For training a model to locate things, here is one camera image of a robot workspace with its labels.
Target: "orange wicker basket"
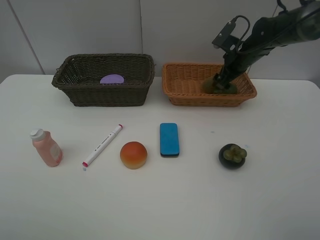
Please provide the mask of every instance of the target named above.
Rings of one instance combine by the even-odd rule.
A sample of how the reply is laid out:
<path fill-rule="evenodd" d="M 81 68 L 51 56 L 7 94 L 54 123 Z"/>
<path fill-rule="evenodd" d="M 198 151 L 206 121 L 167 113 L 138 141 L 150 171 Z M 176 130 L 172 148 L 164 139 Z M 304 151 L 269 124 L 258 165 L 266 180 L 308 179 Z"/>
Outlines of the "orange wicker basket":
<path fill-rule="evenodd" d="M 223 64 L 167 63 L 162 68 L 162 88 L 177 106 L 237 107 L 257 96 L 246 73 L 232 81 L 238 94 L 206 94 L 202 83 L 220 72 Z"/>

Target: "blue eraser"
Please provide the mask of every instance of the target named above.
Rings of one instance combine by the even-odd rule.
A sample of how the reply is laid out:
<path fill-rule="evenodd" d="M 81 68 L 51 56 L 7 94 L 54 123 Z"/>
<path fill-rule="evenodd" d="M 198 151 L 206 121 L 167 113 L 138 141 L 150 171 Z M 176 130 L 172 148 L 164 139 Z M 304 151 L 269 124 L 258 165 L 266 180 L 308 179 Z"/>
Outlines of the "blue eraser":
<path fill-rule="evenodd" d="M 160 154 L 164 158 L 179 156 L 178 126 L 175 123 L 160 124 Z"/>

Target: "dark brown wicker basket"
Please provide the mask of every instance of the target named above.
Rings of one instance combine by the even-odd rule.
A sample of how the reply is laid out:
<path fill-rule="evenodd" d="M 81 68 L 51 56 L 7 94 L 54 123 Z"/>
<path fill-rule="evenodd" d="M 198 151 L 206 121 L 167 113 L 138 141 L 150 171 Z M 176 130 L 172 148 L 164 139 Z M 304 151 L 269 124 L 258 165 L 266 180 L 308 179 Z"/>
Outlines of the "dark brown wicker basket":
<path fill-rule="evenodd" d="M 124 83 L 100 84 L 109 74 Z M 146 54 L 77 54 L 65 59 L 52 85 L 78 107 L 130 107 L 145 103 L 155 76 L 152 57 Z"/>

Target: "orange bun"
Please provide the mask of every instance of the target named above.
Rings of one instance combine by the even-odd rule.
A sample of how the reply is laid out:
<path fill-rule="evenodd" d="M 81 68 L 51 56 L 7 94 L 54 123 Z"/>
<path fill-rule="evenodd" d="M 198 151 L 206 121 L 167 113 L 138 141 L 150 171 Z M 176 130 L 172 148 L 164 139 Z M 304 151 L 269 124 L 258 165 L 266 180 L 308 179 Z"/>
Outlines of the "orange bun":
<path fill-rule="evenodd" d="M 140 142 L 131 141 L 126 143 L 121 151 L 120 158 L 128 169 L 138 169 L 145 165 L 147 160 L 147 150 Z"/>

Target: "bottle cap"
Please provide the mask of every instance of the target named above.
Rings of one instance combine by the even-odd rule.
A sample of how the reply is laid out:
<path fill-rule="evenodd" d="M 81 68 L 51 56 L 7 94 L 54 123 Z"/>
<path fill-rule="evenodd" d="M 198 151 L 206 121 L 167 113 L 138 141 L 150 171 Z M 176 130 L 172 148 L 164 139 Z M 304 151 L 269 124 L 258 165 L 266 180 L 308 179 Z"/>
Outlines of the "bottle cap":
<path fill-rule="evenodd" d="M 39 142 L 43 140 L 45 137 L 46 137 L 46 133 L 41 128 L 33 129 L 30 132 L 30 138 L 34 142 Z"/>

